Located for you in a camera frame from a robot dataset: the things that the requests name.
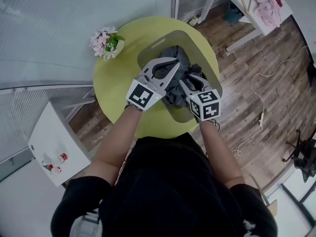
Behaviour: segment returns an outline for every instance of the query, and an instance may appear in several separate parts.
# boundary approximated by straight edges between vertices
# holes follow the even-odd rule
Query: person
[[[68,237],[74,221],[96,208],[102,236],[277,236],[259,191],[245,184],[210,121],[199,124],[207,157],[188,133],[145,137],[137,140],[118,178],[141,115],[128,106],[85,176],[69,181],[52,217],[53,237]]]

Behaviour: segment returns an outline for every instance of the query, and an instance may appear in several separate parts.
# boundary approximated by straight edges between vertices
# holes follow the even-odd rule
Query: black shirt
[[[138,140],[114,187],[98,177],[71,180],[52,235],[69,236],[74,220],[96,208],[102,236],[277,236],[259,191],[246,184],[227,189],[189,134]]]

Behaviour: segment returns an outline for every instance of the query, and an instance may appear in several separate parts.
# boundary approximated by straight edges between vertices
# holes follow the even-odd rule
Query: wooden floor
[[[223,87],[222,115],[218,119],[222,137],[231,150],[260,130],[263,104],[250,89],[256,73],[271,74],[283,60],[295,57],[304,43],[291,19],[266,37],[257,37],[227,56],[225,48],[253,30],[250,24],[229,25],[222,17],[225,6],[210,11],[208,19],[196,28],[212,46],[219,65]],[[249,140],[236,156],[251,183],[249,173],[267,188],[291,163],[282,157],[291,152],[286,140],[296,141],[296,129],[307,138],[315,128],[316,91],[310,88],[306,67],[310,63],[305,49],[298,57],[281,64],[270,78],[257,76],[253,88],[265,101],[263,131]],[[97,102],[83,107],[71,120],[71,127],[88,150],[97,145],[112,126]],[[202,146],[199,129],[192,136]]]

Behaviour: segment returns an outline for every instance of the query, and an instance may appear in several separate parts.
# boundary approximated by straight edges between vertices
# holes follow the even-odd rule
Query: gray cloth
[[[191,90],[195,90],[193,83],[188,79],[188,75],[192,74],[201,77],[202,68],[198,64],[191,65],[184,49],[178,45],[165,49],[159,56],[159,58],[161,57],[174,57],[180,61],[179,69],[165,89],[167,92],[165,98],[170,104],[186,107],[188,105],[186,95],[179,84],[179,80],[181,79]],[[155,77],[163,78],[172,68],[173,65],[169,65],[156,71]]]

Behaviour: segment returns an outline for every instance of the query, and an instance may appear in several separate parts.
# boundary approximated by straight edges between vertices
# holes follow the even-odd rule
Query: forearm
[[[86,170],[86,176],[97,176],[111,185],[119,175],[141,117],[141,112],[128,106],[103,139]]]
[[[214,175],[228,188],[244,183],[241,168],[212,122],[203,121],[200,129]]]

